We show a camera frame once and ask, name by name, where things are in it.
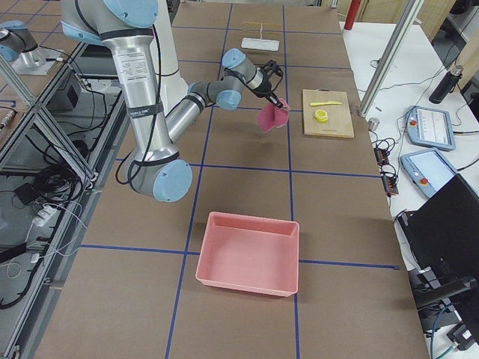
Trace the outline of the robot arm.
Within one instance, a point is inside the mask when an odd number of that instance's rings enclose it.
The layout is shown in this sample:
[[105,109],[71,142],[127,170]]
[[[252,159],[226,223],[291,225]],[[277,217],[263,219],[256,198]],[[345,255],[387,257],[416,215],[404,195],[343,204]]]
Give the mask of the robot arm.
[[180,158],[179,137],[212,105],[234,110],[244,89],[269,101],[281,124],[287,105],[275,94],[272,76],[283,76],[273,60],[255,66],[239,49],[222,57],[224,75],[196,82],[169,112],[160,97],[162,64],[177,63],[165,1],[62,1],[61,24],[70,39],[109,49],[115,63],[136,147],[120,165],[122,185],[160,202],[176,202],[192,184],[192,169]]

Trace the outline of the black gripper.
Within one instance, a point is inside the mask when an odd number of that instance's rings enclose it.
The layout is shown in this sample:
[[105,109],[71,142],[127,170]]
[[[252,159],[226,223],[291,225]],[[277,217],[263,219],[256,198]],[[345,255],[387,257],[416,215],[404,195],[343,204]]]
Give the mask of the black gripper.
[[264,98],[275,106],[277,110],[289,111],[290,106],[287,101],[282,98],[278,98],[272,89],[272,84],[267,76],[263,76],[259,79],[257,76],[249,82],[249,90],[258,98]]

